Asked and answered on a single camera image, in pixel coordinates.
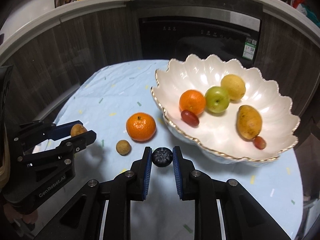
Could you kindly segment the left human hand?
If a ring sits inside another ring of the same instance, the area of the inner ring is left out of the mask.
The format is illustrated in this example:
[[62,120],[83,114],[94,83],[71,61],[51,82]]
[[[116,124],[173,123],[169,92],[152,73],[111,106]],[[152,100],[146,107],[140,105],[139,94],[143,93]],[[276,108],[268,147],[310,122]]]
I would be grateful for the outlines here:
[[39,217],[38,210],[35,210],[31,214],[23,215],[17,212],[9,203],[1,204],[1,230],[10,228],[11,223],[14,220],[23,220],[24,224],[30,231],[35,229],[35,223]]

